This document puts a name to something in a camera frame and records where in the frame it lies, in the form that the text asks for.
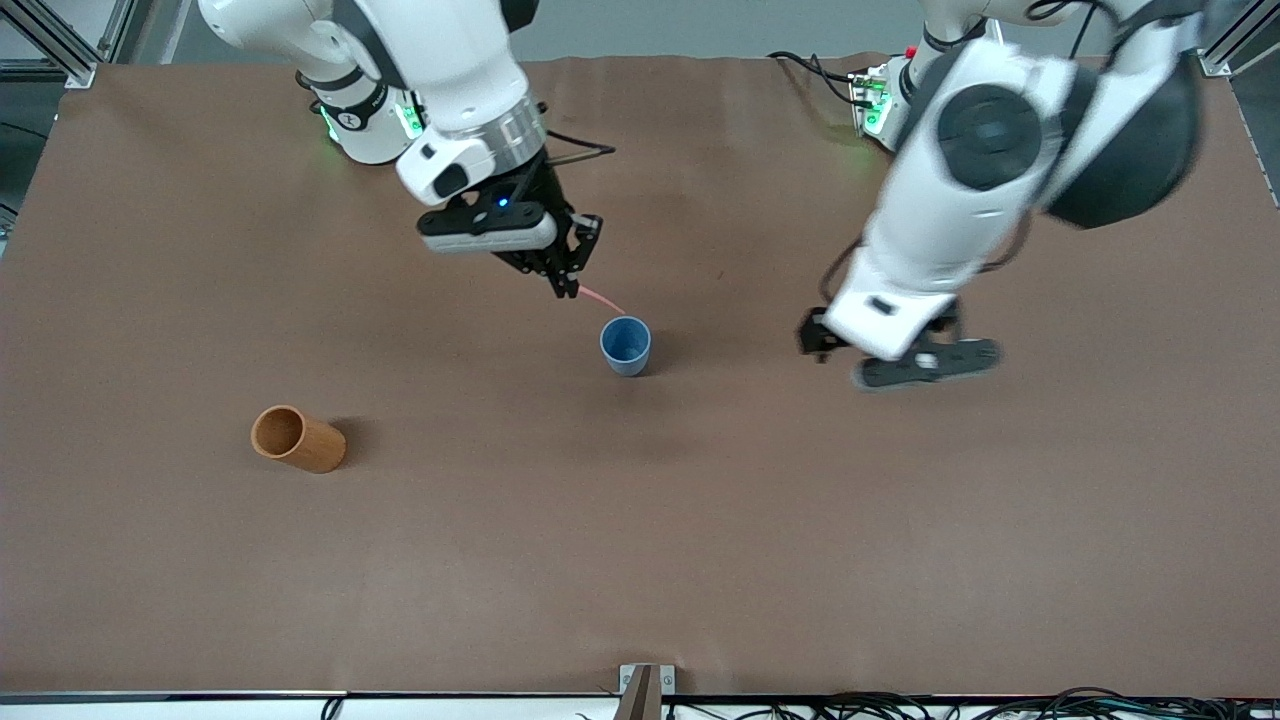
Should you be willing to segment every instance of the pink object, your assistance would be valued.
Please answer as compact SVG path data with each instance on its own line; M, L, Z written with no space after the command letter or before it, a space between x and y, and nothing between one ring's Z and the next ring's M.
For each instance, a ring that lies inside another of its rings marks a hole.
M627 314L626 310L623 310L622 307L618 307L617 305L614 305L612 300L609 300L608 297L604 297L603 295L600 295L599 292L595 292L594 290L586 287L585 284L579 284L577 286L577 292L580 295L585 295L585 296L590 297L591 300L599 302L600 305L605 305L608 307L612 307L613 311L617 313L618 315L626 315Z

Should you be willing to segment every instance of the cable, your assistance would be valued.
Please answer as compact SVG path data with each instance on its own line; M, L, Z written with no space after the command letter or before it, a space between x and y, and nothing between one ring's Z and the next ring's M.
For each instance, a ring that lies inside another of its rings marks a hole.
M696 705L687 705L687 703L681 703L681 706L682 707L687 707L690 710L696 710L698 712L701 712L703 715L710 717L712 720L730 720L728 717L724 717L719 712L712 712L710 710L707 710L705 707L698 707Z
M849 720L860 712L881 720L933 720L933 715L919 701L897 693L838 693L831 696L827 703L828 707L840 711L840 720ZM904 707L919 710L920 717L915 717Z
M810 73L820 77L822 82L827 83L827 87L831 90L831 94L835 95L836 97L840 97L842 101L847 102L849 105L852 105L855 108L872 108L872 104L868 102L868 101L865 101L865 100L854 100L852 97L846 97L845 94L841 92L840 88L836 87L835 82L842 82L845 85L849 85L849 82L850 82L849 81L849 76L847 74L841 76L841 74L836 74L836 73L828 72L826 68L822 67L822 60L818 59L818 54L817 53L814 53L813 55L809 55L809 60L808 61L805 61L804 59L801 59L795 53L787 53L785 50L778 50L777 53L769 53L767 55L767 58L773 59L773 60L791 60L791 61L796 63L797 65L800 65L801 68L809 70ZM867 72L869 69L870 69L870 67L858 68L858 69L849 70L849 72L850 73L863 73L863 72Z
M575 152L572 155L562 155L559 158L548 159L547 164L552 168L558 168L561 165L568 165L572 163L581 163L582 160L594 160L602 155L612 155L618 151L618 149L612 145L591 142L590 140L579 140L576 137L556 132L553 129L547 131L547 137L554 137L561 142L568 142L570 145L577 145L579 147L588 149L586 152Z
M831 281L836 279L836 273L840 272L840 266L849 260L849 256L852 255L854 250L858 250L858 246L861 243L863 236L858 236L858 240L850 242L847 247L841 250L840 255L836 255L836 259L831 261L831 265L827 265L827 270L822 273L822 279L818 281L818 295L822 296L822 300L828 305L831 305L831 302L836 299L836 295L831 292Z
M594 290L586 287L585 284L579 284L577 286L577 292L579 292L579 295L590 297L591 300L599 302L600 305L604 305L605 307L613 310L618 315L626 315L627 314L626 310L623 310L622 307L618 307L617 304L614 304L612 300L609 300L608 297L604 297L603 295L600 295L599 292L595 292Z
M602 155L608 155L609 152L618 151L618 149L612 145L602 145L599 142L591 142L590 140L579 140L576 137L571 137L564 133L556 132L553 129L547 131L547 136L568 142L570 145L577 145L579 147L590 147L591 150L599 150Z
M832 95L835 95L836 97L840 97L842 101L845 101L845 102L847 102L847 104L850 104L850 105L852 105L855 108L874 108L874 105L872 105L867 100L854 100L852 97L845 97L845 94L841 92L840 88L836 87L836 83L833 83L831 81L829 73L827 73L827 70L824 70L822 68L822 60L818 59L818 54L817 53L814 53L809 58L809 61L813 63L813 67L818 68L818 77L822 78L822 82L827 83L827 87L831 88L831 94ZM849 85L849 83L850 83L849 78L845 78L845 85Z
M1117 720L1115 712L1169 720L1225 720L1234 716L1231 701L1161 698L1148 702L1128 698L1106 688L1080 687L1053 697L1024 698L992 707L975 715L973 720L992 720L1006 712L1037 712L1037 720Z
M1103 13L1111 15L1111 19L1114 22L1116 22L1117 24L1120 22L1120 18L1116 15L1116 12L1111 9L1111 6L1103 0L1036 0L1027 8L1025 12L1023 12L1023 17L1025 17L1028 20L1038 23L1041 20L1047 20L1048 18L1052 18L1059 12L1061 12L1062 8L1075 3L1085 3L1093 8L1101 8ZM1043 10L1043 8L1047 8L1048 5L1053 5L1053 8Z
M36 132L36 131L33 131L33 129L31 129L31 128L24 128L24 127L22 127L22 126L15 126L15 124L13 124L13 123L6 123L6 122L4 122L4 120L0 120L0 126L4 126L4 127L6 127L6 128L9 128L9 129L15 129L15 131L18 131L18 132L24 132L24 133L27 133L27 135L33 135L33 136L36 136L36 137L38 137L38 138L41 138L41 140L49 140L49 136L47 136L47 135L45 135L45 133L42 133L42 132Z
M827 70L823 70L823 69L818 68L817 65L812 65L812 64L809 64L808 60L805 60L800 55L796 55L795 53L787 53L786 50L778 50L777 53L769 53L768 55L765 55L765 58L768 58L771 60L791 60L792 63L800 65L801 68L809 70L810 73L822 74L822 76L826 76L829 79L835 79L835 81L840 81L840 82L849 82L849 77L846 77L846 76L837 76L836 73L829 73ZM869 68L861 68L860 70L854 70L854 72L861 72L861 70L867 70L867 69L869 69Z
M1030 211L1024 214L1021 220L1018 220L1018 229L1015 231L1015 233L1016 234L1014 236L1014 240L1009 243L1009 250L1005 250L1004 255L996 258L991 263L983 264L982 269L978 270L978 274L998 270L1005 265L1012 263L1014 258L1018 258L1018 254L1023 251L1023 247L1027 245L1027 238L1032 233Z
M1097 12L1098 12L1097 5L1089 5L1089 12L1084 15L1084 22L1080 23L1080 32L1075 35L1075 42L1071 45L1071 54L1068 55L1068 59L1074 60L1076 53L1080 51L1080 44L1084 42L1084 33L1088 32L1089 29L1089 20L1093 19L1093 13Z
M337 720L338 714L342 712L342 697L330 697L324 701L324 707L320 708L320 720Z

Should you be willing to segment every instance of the wooden cup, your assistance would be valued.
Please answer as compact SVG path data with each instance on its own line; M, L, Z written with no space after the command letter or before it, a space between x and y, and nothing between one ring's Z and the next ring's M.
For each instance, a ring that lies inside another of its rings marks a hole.
M262 457L308 473L328 473L347 455L347 438L337 428L289 405L264 410L250 439Z

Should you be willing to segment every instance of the brown table surface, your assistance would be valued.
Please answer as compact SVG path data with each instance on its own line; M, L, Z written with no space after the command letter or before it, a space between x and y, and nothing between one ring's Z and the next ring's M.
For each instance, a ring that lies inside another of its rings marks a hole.
M0 687L1280 694L1280 215L1225 81L1174 199L965 291L996 374L870 396L792 338L886 168L847 108L772 61L530 73L620 147L562 181L650 377L599 305L428 252L288 68L68 94L0 263ZM257 457L276 402L349 462Z

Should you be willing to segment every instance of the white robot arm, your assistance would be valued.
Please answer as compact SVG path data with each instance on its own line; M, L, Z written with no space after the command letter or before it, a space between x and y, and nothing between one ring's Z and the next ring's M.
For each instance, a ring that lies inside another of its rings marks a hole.
M285 58L316 94L334 142L357 163L399 158L421 132L408 94L370 79L325 23L332 0L200 0L205 23L224 42Z
M564 200L539 105L511 55L509 32L535 10L532 0L334 0L334 37L366 74L426 108L426 128L396 170L424 205L444 205L419 220L428 247L493 252L576 297L603 220Z
M1057 0L1024 3L1032 18ZM901 147L845 283L800 328L823 359L872 357L855 380L881 388L993 366L991 341L959 332L956 292L1027 214L1094 228L1160 202L1199 137L1194 47L1203 0L1097 0L1116 26L1101 72L977 38L920 85Z
M920 0L920 44L910 54L868 70L867 82L858 88L856 99L870 105L865 111L855 110L860 131L887 150L897 150L916 87L934 60L972 40L992 36L995 24L988 20L1051 27L1070 18L1078 3L1059 1L1032 17L1027 5L1027 0Z

